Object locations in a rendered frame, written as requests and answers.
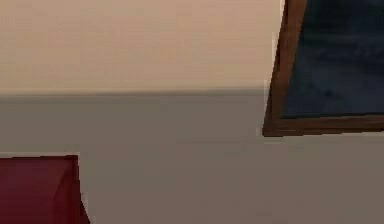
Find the brown framed dark window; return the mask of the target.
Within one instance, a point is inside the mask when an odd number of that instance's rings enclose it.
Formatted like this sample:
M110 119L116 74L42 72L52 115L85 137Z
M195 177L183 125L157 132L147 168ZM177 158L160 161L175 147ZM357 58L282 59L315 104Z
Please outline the brown framed dark window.
M265 137L384 131L384 0L284 0Z

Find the dark red box furniture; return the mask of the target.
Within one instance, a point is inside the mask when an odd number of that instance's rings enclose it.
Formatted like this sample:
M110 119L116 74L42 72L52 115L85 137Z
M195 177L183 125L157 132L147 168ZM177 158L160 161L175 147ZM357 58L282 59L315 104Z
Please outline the dark red box furniture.
M78 156L0 158L0 224L91 224Z

